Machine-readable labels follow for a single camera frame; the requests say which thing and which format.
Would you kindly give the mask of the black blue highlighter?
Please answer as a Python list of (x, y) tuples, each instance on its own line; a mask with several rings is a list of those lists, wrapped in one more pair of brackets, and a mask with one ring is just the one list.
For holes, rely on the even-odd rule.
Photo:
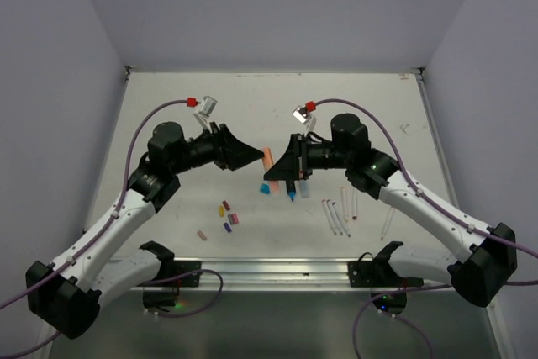
[(286, 192), (287, 192), (287, 195), (289, 196), (290, 200), (293, 202), (295, 200), (296, 194), (297, 194), (294, 181), (286, 180)]

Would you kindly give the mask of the orange highlighter cap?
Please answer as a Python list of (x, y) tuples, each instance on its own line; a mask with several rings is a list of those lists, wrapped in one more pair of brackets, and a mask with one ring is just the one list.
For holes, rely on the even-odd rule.
[(272, 151), (269, 147), (263, 148), (262, 151), (263, 151), (262, 163), (263, 163), (264, 168), (268, 170), (274, 164), (273, 158), (272, 158)]

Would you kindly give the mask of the light blue highlighter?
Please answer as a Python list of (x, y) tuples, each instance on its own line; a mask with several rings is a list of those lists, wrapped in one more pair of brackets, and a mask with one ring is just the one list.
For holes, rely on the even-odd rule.
[(298, 182), (299, 192), (302, 198), (310, 197), (309, 182), (307, 180), (301, 180)]

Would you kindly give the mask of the blue highlighter cap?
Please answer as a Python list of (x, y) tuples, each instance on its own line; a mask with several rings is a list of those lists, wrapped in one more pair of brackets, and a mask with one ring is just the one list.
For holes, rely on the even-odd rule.
[(260, 192), (269, 195), (271, 193), (270, 186), (267, 183), (262, 183), (260, 186)]

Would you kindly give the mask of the pink pen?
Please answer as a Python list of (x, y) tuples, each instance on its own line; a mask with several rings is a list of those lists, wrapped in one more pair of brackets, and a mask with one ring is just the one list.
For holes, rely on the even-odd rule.
[(322, 205), (322, 208), (324, 210), (324, 215), (325, 215), (325, 217), (327, 219), (327, 222), (329, 224), (329, 227), (330, 227), (330, 230), (331, 230), (332, 234), (337, 235), (337, 230), (336, 230), (335, 225), (333, 223), (333, 220), (331, 218), (330, 211), (329, 211), (326, 199), (322, 199), (321, 205)]

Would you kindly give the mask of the grey pen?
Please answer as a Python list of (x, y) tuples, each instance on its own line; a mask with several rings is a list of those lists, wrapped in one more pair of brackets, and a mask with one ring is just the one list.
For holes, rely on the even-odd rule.
[(340, 227), (340, 222), (337, 218), (337, 215), (335, 213), (335, 209), (334, 209), (334, 206), (333, 206), (333, 201), (331, 201), (330, 199), (327, 200), (327, 207), (328, 207), (328, 210), (330, 212), (330, 217), (331, 217), (331, 220), (335, 226), (335, 229), (337, 230), (337, 232), (340, 234), (340, 235), (343, 235), (344, 234), (344, 231), (343, 229)]

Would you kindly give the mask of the blue pen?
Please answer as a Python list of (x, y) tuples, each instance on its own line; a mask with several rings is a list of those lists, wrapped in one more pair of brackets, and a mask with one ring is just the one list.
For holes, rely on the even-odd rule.
[(343, 230), (344, 234), (348, 238), (350, 238), (351, 237), (351, 232), (350, 232), (350, 230), (349, 230), (349, 228), (347, 226), (347, 223), (346, 223), (344, 215), (343, 215), (343, 213), (342, 213), (342, 211), (340, 209), (340, 206), (336, 202), (333, 202), (332, 206), (333, 206), (333, 210), (335, 211), (335, 215), (336, 215), (336, 218), (338, 220), (339, 226)]

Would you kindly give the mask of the yellow capped pen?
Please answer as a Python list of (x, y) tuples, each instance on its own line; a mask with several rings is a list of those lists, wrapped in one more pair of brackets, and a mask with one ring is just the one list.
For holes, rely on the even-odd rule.
[(349, 220), (349, 209), (348, 209), (348, 194), (347, 194), (346, 187), (342, 187), (340, 189), (340, 198), (341, 198), (341, 207), (342, 207), (342, 213), (344, 216), (344, 221), (347, 223)]

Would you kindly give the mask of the brown capped pen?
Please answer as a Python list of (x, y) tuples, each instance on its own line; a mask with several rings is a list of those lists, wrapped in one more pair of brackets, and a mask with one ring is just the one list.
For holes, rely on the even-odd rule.
[(357, 191), (355, 189), (351, 193), (351, 217), (352, 220), (357, 220)]

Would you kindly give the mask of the peach pen cap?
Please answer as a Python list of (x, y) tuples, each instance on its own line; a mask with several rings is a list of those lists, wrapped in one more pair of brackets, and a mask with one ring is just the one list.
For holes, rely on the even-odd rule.
[(204, 240), (204, 241), (207, 240), (207, 236), (206, 236), (201, 230), (199, 230), (199, 231), (197, 232), (197, 234), (198, 234), (198, 236), (201, 238), (201, 240)]

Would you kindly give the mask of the peach capped pen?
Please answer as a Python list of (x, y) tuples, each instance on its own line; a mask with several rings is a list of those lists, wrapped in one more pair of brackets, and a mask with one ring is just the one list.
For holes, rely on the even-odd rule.
[(388, 231), (390, 229), (390, 224), (392, 222), (392, 218), (394, 216), (394, 212), (395, 212), (394, 208), (390, 208), (388, 210), (387, 216), (386, 216), (385, 221), (383, 223), (383, 227), (382, 227), (382, 231), (381, 231), (381, 235), (380, 235), (380, 240), (384, 240), (385, 237), (387, 236), (387, 233), (388, 233)]

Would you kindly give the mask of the orange highlighter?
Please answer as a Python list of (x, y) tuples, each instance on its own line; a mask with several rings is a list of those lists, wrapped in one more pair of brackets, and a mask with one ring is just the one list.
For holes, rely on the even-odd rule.
[(268, 182), (271, 193), (277, 194), (280, 193), (280, 185), (278, 181), (269, 181)]

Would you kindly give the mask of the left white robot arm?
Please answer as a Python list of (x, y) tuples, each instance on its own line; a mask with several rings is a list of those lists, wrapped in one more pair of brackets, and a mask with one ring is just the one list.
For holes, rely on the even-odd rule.
[(211, 123), (186, 139), (180, 124), (158, 124), (147, 151), (118, 199), (71, 248), (25, 273), (29, 310), (73, 340), (85, 333), (103, 305), (99, 273), (120, 246), (157, 214), (180, 187), (179, 174), (213, 163), (235, 171), (264, 156), (238, 140), (225, 124)]

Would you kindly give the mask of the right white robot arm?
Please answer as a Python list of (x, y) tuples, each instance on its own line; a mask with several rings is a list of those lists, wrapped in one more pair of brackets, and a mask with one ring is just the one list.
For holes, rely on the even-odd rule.
[(407, 174), (390, 155), (372, 147), (367, 127), (354, 114), (330, 121), (331, 139), (315, 142), (293, 134), (267, 181), (307, 180), (315, 170), (342, 169), (352, 187), (404, 214), (433, 235), (443, 251), (413, 248), (402, 241), (384, 246), (352, 270), (375, 288), (447, 284), (468, 303), (487, 306), (517, 268), (515, 233), (464, 214)]

